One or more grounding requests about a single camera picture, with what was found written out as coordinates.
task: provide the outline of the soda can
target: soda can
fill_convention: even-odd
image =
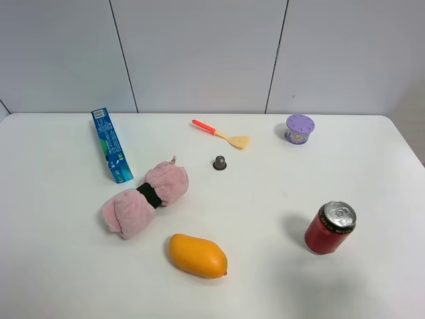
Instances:
[[[356,227],[354,209],[343,201],[330,201],[320,207],[305,232],[305,243],[316,254],[333,253]]]

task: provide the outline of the pink towel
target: pink towel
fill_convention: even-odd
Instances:
[[[145,183],[113,196],[102,206],[102,217],[109,230],[129,239],[142,231],[155,216],[155,208],[168,206],[182,197],[189,187],[185,168],[163,161],[145,175]]]

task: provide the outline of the barcode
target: barcode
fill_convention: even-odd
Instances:
[[[105,116],[105,113],[103,110],[97,110],[93,112],[94,118],[103,118]]]

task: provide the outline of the mango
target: mango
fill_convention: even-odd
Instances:
[[[183,271],[205,278],[227,274],[227,258],[218,245],[202,238],[175,234],[169,243],[174,264]]]

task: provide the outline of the wooden spatula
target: wooden spatula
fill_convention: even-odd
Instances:
[[[208,132],[210,132],[212,135],[218,136],[220,138],[224,138],[226,141],[229,142],[229,144],[231,146],[233,146],[234,148],[238,148],[238,149],[244,149],[246,146],[248,146],[248,144],[251,141],[251,138],[249,136],[233,136],[233,137],[228,137],[227,135],[224,135],[222,132],[216,130],[215,128],[212,128],[206,124],[201,123],[200,121],[197,120],[192,120],[192,123],[194,125],[197,125],[205,130],[207,130]]]

